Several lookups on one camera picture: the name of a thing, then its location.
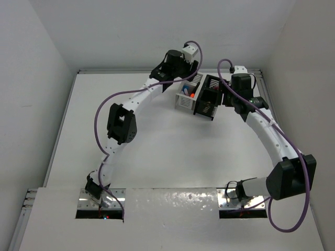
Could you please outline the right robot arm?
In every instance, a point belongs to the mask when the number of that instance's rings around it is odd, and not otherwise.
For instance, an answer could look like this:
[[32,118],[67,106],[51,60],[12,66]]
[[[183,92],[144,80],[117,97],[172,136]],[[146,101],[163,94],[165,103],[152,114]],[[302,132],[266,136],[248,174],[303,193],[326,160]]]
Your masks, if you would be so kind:
[[237,183],[239,200],[253,196],[270,196],[281,200],[311,191],[316,159],[304,155],[284,137],[262,97],[254,97],[251,75],[233,74],[225,86],[223,104],[233,107],[242,120],[256,133],[267,150],[273,170],[265,178],[251,178]]

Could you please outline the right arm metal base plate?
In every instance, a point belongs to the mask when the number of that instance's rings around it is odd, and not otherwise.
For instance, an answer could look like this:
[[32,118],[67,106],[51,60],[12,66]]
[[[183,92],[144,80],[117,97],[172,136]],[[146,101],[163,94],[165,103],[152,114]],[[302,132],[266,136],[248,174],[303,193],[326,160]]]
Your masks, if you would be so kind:
[[218,188],[217,200],[220,210],[258,210],[265,209],[265,198],[263,196],[248,197],[239,201],[236,198],[234,188]]

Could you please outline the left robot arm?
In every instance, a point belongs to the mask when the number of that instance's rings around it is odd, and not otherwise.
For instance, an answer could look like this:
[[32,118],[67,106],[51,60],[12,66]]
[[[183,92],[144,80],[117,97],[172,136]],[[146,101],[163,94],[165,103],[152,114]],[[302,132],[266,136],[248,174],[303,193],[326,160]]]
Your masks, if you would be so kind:
[[96,143],[104,154],[98,170],[87,176],[85,191],[94,199],[99,200],[103,191],[109,188],[116,154],[135,138],[136,116],[173,83],[191,81],[194,78],[202,63],[195,60],[197,53],[202,53],[201,48],[189,44],[180,51],[168,50],[163,61],[151,71],[140,89],[129,91],[132,96],[125,102],[111,105],[107,120],[106,146],[101,145],[98,133],[94,133]]

